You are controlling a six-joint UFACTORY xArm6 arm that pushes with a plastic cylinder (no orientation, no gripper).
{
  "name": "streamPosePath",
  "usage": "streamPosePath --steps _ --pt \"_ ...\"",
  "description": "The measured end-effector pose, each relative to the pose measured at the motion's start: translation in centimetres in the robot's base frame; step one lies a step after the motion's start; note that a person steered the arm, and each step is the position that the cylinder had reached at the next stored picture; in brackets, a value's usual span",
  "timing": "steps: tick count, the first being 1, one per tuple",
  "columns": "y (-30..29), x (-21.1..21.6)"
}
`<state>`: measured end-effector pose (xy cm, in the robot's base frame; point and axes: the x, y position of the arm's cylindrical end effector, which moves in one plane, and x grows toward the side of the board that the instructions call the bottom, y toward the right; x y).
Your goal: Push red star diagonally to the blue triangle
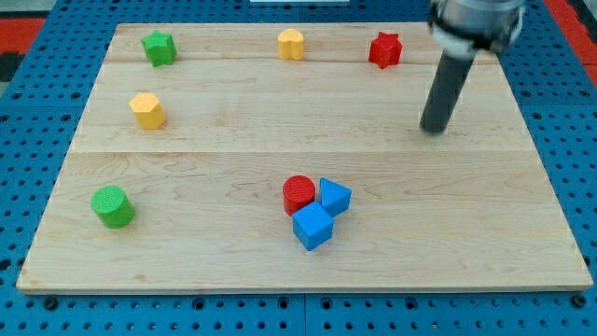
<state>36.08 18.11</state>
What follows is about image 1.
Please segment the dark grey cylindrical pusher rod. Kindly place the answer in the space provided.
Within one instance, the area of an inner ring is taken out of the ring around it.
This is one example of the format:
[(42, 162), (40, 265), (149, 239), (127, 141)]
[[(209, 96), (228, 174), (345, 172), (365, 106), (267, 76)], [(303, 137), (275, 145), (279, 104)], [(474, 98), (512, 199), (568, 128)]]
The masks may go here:
[(447, 51), (441, 54), (434, 80), (420, 119), (427, 133), (443, 133), (458, 102), (473, 59), (460, 59)]

